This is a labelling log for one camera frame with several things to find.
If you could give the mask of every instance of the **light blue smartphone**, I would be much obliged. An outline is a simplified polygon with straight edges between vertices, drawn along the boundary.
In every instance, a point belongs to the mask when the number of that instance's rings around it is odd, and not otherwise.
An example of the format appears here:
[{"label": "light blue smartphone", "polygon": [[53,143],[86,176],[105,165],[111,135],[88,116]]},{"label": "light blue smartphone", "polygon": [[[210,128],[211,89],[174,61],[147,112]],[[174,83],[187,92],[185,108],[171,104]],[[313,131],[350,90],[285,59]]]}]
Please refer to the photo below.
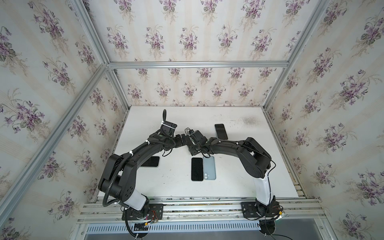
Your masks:
[{"label": "light blue smartphone", "polygon": [[213,156],[203,157],[203,172],[204,180],[216,179],[215,158]]}]

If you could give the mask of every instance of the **ventilation grille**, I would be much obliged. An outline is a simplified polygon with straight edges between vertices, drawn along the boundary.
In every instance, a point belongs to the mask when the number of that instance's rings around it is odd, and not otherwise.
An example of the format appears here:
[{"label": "ventilation grille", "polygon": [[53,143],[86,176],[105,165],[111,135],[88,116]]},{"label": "ventilation grille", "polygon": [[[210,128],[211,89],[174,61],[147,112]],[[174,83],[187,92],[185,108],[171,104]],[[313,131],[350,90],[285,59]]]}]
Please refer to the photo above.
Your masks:
[{"label": "ventilation grille", "polygon": [[[134,233],[134,223],[129,226]],[[202,222],[158,222],[149,226],[148,232],[213,232],[213,231],[242,231],[260,230],[259,221],[202,221]],[[91,223],[87,234],[127,233],[125,223]]]}]

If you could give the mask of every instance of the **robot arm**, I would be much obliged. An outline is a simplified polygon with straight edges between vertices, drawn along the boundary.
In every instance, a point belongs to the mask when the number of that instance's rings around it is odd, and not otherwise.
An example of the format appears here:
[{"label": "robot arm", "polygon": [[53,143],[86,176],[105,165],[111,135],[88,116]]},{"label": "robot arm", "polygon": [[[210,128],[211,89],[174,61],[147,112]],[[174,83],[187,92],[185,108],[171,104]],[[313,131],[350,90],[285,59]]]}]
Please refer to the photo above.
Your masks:
[{"label": "robot arm", "polygon": [[[190,130],[188,135],[174,137],[176,124],[166,121],[166,111],[163,112],[161,128],[137,148],[121,156],[113,154],[108,158],[101,176],[98,189],[105,193],[103,206],[118,202],[124,207],[132,207],[141,215],[147,214],[148,199],[135,189],[136,171],[147,159],[162,150],[188,146],[192,156],[203,154],[227,154],[238,157],[246,172],[255,178],[257,187],[257,205],[260,212],[266,212],[276,204],[270,191],[268,171],[271,156],[258,144],[255,139],[248,137],[242,141],[228,141],[211,137],[209,140],[200,131]],[[107,202],[108,196],[115,199]]]}]

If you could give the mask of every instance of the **table surface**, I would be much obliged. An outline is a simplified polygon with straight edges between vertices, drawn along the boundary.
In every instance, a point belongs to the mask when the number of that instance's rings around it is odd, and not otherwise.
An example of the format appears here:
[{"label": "table surface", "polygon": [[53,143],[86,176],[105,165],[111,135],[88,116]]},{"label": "table surface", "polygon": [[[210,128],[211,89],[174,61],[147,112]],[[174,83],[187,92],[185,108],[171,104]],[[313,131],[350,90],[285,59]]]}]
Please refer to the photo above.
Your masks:
[{"label": "table surface", "polygon": [[[162,112],[177,124],[176,134],[189,127],[209,139],[216,137],[215,124],[224,124],[229,140],[253,137],[272,157],[276,168],[269,174],[273,194],[280,198],[298,197],[275,139],[261,108],[245,107],[155,107],[133,106],[122,130],[115,154],[121,155],[144,142],[160,128]],[[253,177],[237,157],[215,154],[216,179],[191,181],[191,154],[187,146],[160,156],[159,166],[137,170],[136,189],[149,197],[256,197]]]}]

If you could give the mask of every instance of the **phone screen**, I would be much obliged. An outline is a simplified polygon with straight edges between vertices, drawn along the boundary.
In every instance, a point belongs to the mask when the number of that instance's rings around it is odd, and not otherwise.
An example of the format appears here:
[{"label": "phone screen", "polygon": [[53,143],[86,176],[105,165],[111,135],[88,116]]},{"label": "phone screen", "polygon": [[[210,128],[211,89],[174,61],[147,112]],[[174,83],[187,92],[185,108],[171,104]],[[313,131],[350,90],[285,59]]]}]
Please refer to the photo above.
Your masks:
[{"label": "phone screen", "polygon": [[228,140],[227,132],[225,131],[224,124],[215,124],[217,138],[221,140]]},{"label": "phone screen", "polygon": [[191,179],[192,181],[203,181],[203,159],[200,157],[192,158]]},{"label": "phone screen", "polygon": [[152,156],[145,163],[141,165],[141,167],[158,167],[159,166],[160,157]]}]

